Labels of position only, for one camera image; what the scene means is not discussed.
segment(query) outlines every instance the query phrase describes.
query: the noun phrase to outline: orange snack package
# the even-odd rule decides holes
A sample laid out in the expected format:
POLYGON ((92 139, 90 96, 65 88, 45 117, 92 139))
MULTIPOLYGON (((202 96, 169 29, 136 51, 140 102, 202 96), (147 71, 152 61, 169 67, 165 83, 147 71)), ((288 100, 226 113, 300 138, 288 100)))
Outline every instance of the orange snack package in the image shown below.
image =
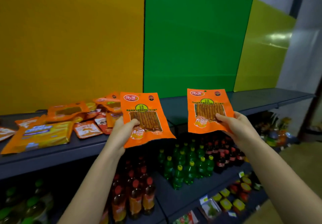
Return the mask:
POLYGON ((94 121, 85 121, 75 124, 74 131, 81 139, 103 134, 94 121))
POLYGON ((114 113, 122 112, 119 92, 112 92, 111 94, 109 94, 103 98, 97 98, 97 99, 94 99, 93 101, 96 104, 103 105, 110 112, 114 112, 114 113))
POLYGON ((207 133, 217 130, 229 132, 229 128, 219 124, 216 113, 234 117, 234 111, 224 89, 187 89, 188 132, 207 133))
POLYGON ((56 105, 48 109, 47 122, 62 122, 74 119, 79 114, 90 112, 85 102, 81 101, 74 104, 56 105))
POLYGON ((34 123, 36 122, 37 120, 39 119, 39 116, 36 116, 36 117, 33 117, 33 118, 30 118, 30 119, 25 119, 25 120, 16 120, 14 121, 18 127, 24 127, 24 128, 28 128, 29 124, 30 123, 34 123))
POLYGON ((74 122, 41 124, 45 118, 46 116, 41 116, 28 128, 21 127, 2 149, 1 154, 20 153, 68 143, 74 122))
POLYGON ((11 137, 15 133, 16 133, 15 130, 11 130, 5 127, 0 127, 0 142, 7 139, 8 137, 11 137))
POLYGON ((123 115, 122 112, 121 113, 113 113, 113 112, 106 113, 107 126, 113 128, 117 119, 119 119, 122 115, 123 115))
POLYGON ((97 115, 94 119, 96 124, 99 126, 99 128, 102 130, 102 132, 106 135, 110 135, 113 128, 107 127, 106 123, 106 113, 101 112, 99 115, 97 115))
POLYGON ((124 148, 134 147, 160 138, 175 138, 171 133, 157 93, 121 92, 121 107, 124 123, 136 118, 139 126, 134 127, 124 148))

